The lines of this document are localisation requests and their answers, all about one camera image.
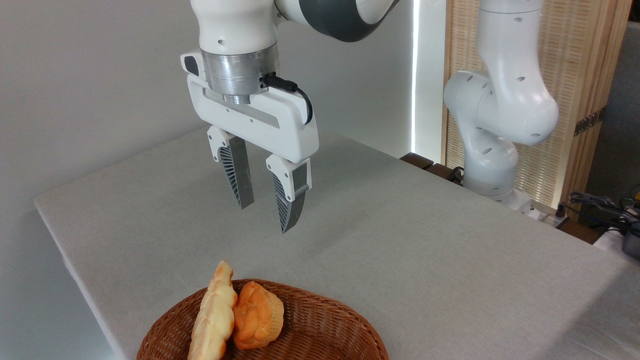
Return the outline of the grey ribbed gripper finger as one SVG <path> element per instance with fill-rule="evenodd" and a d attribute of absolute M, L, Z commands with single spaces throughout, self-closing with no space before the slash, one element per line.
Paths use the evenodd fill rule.
<path fill-rule="evenodd" d="M 310 159 L 294 163 L 272 153 L 266 166 L 272 173 L 281 232 L 286 233 L 299 221 L 306 192 L 313 186 Z"/>
<path fill-rule="evenodd" d="M 214 125 L 206 134 L 213 160 L 222 164 L 238 205 L 242 209 L 249 207 L 255 198 L 245 140 Z"/>

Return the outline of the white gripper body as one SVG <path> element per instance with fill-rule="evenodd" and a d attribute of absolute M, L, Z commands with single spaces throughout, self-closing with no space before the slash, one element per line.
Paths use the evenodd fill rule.
<path fill-rule="evenodd" d="M 202 55 L 182 54 L 190 98 L 199 118 L 210 125 L 292 163 L 310 158 L 319 148 L 315 120 L 306 124 L 307 104 L 298 94 L 278 88 L 250 95 L 249 104 L 234 104 L 210 89 Z"/>

